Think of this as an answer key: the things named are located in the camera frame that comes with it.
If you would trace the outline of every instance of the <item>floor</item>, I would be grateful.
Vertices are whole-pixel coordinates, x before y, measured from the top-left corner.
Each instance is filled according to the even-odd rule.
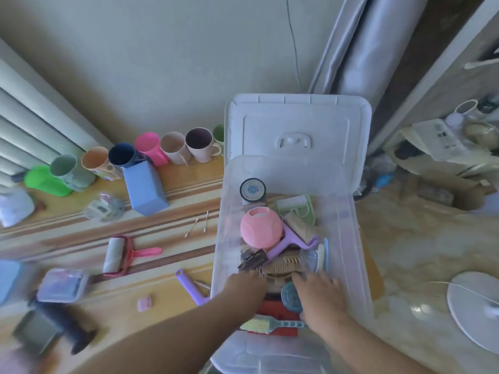
[[[396,181],[356,205],[386,285],[374,304],[375,333],[438,373],[497,372],[499,356],[471,342],[454,322],[447,285],[427,283],[468,270],[499,277],[497,219],[401,207],[400,187]]]

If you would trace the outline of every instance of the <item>beige cup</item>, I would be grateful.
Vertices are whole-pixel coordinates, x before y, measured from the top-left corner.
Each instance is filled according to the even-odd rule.
[[[192,154],[187,148],[184,135],[180,132],[169,132],[161,137],[160,148],[175,165],[187,165]]]
[[[94,147],[86,151],[81,158],[81,165],[106,180],[120,179],[123,173],[109,162],[109,151],[104,147]]]
[[[213,156],[220,155],[222,147],[215,143],[213,134],[204,127],[196,127],[186,134],[186,145],[194,158],[200,163],[209,162]]]

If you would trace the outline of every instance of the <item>hand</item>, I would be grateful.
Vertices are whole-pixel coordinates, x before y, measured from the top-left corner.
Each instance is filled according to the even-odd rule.
[[[331,323],[348,320],[346,302],[337,279],[330,280],[326,273],[307,273],[306,281],[293,273],[293,283],[303,307],[303,319],[319,336],[329,333]]]
[[[231,275],[221,292],[228,307],[241,317],[241,324],[247,322],[256,313],[264,301],[267,292],[267,279],[260,278],[256,270],[239,272]]]

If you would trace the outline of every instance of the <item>blue cup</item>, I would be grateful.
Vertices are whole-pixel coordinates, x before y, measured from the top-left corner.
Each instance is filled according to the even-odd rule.
[[[129,168],[145,160],[151,165],[153,164],[150,157],[137,151],[133,145],[128,143],[116,144],[109,150],[108,158],[111,164],[121,169]]]

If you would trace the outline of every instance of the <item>pink ball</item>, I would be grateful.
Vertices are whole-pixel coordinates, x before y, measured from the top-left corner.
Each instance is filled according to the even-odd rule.
[[[253,248],[276,245],[283,234],[283,222],[268,207],[254,207],[241,220],[241,237]]]

